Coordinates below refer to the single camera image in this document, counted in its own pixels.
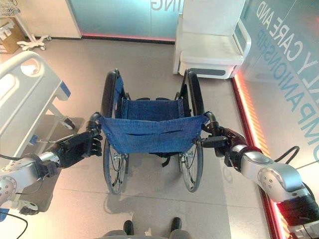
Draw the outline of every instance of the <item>cable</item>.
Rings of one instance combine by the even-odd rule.
[[[34,192],[32,192],[32,193],[15,193],[15,194],[19,194],[19,195],[31,195],[31,194],[33,194],[33,193],[36,193],[37,191],[39,191],[39,190],[42,188],[44,178],[45,178],[46,176],[48,176],[48,175],[49,175],[49,174],[46,174],[46,175],[43,176],[43,178],[41,178],[41,180],[42,180],[41,185],[40,185],[40,187],[39,187],[37,190],[35,190]]]
[[[279,162],[280,160],[282,160],[283,158],[285,158],[285,157],[286,157],[290,152],[292,152],[293,150],[295,150],[295,152],[294,152],[293,155],[291,155],[291,157],[285,162],[285,164],[289,164],[289,163],[291,162],[291,160],[292,160],[292,159],[297,155],[297,153],[299,152],[300,148],[299,148],[298,146],[294,146],[294,147],[292,147],[291,149],[289,149],[286,153],[284,153],[282,156],[280,156],[279,158],[277,158],[277,159],[275,160],[275,162]],[[316,199],[315,199],[314,193],[312,192],[312,190],[310,189],[310,187],[308,187],[308,185],[307,185],[306,183],[304,183],[304,182],[303,182],[303,184],[304,184],[305,188],[307,188],[307,190],[309,191],[311,198],[315,201]]]
[[[284,159],[289,153],[291,153],[293,150],[295,150],[295,152],[293,153],[293,155],[291,155],[291,157],[287,160],[286,164],[289,164],[291,162],[291,160],[293,160],[293,158],[298,154],[300,148],[299,146],[294,146],[292,148],[290,148],[286,153],[284,153],[283,155],[281,155],[279,158],[277,158],[275,160],[275,162],[279,162],[280,160]]]
[[[5,215],[7,215],[7,216],[11,216],[11,217],[14,217],[14,218],[18,218],[18,219],[20,219],[20,220],[22,220],[22,221],[24,221],[24,222],[26,223],[23,232],[16,238],[16,239],[19,239],[19,238],[23,235],[23,233],[25,232],[25,230],[28,228],[28,222],[27,222],[27,220],[25,220],[25,219],[23,219],[23,218],[21,218],[21,217],[18,217],[18,216],[16,216],[16,215],[12,215],[12,214],[10,214],[10,213],[4,213],[4,212],[1,212],[1,211],[0,211],[0,214],[1,214],[1,213],[2,213],[2,214],[5,214]]]
[[[301,167],[299,167],[299,168],[296,168],[296,169],[298,170],[298,169],[301,169],[301,168],[303,168],[303,167],[309,166],[309,165],[314,164],[314,163],[318,163],[318,161],[315,161],[315,162],[312,162],[312,163],[308,163],[308,164],[306,164],[306,165],[304,165],[304,166],[301,166]]]
[[[0,157],[1,158],[5,158],[5,159],[9,159],[9,160],[13,160],[13,161],[18,161],[22,158],[19,158],[19,157],[10,157],[10,156],[6,156],[6,155],[3,155],[3,154],[0,154]]]
[[[195,148],[195,152],[194,152],[193,160],[192,160],[192,162],[191,162],[191,164],[190,164],[190,167],[186,167],[187,169],[190,169],[190,168],[192,167],[192,165],[193,165],[194,158],[195,158],[195,154],[196,154],[196,150],[197,150],[197,147]]]
[[[303,182],[303,184],[307,188],[307,190],[309,191],[310,196],[312,197],[312,199],[315,201],[316,199],[315,199],[314,193],[311,191],[310,187],[308,187],[308,185],[306,183],[304,183],[304,182]]]

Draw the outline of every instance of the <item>red led light strip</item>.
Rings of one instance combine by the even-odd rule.
[[[253,144],[260,148],[264,155],[270,157],[269,150],[267,148],[267,143],[260,127],[258,117],[252,103],[249,91],[247,90],[246,83],[243,76],[237,73],[234,77],[235,87],[237,88],[240,102],[245,114],[245,120],[248,123],[249,132],[253,141]],[[288,226],[286,220],[280,214],[276,203],[271,201],[272,212],[275,215],[276,226],[279,230],[280,239],[290,238]]]

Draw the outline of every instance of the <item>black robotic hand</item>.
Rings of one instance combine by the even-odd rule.
[[[91,155],[101,156],[101,125],[90,120],[84,133],[70,135],[54,143],[48,151],[59,157],[59,167],[68,168]]]

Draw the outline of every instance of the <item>blue fabric seat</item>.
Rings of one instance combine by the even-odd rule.
[[[121,76],[115,82],[113,112],[102,116],[102,130],[118,153],[186,152],[198,138],[204,115],[185,117],[184,103],[178,100],[136,100],[124,97]]]

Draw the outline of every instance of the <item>black shoe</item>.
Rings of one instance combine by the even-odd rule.
[[[133,236],[134,235],[134,227],[131,220],[127,220],[124,222],[123,230],[126,232],[126,235]]]
[[[171,223],[170,232],[172,232],[176,229],[181,229],[181,219],[180,218],[174,218],[173,222]]]

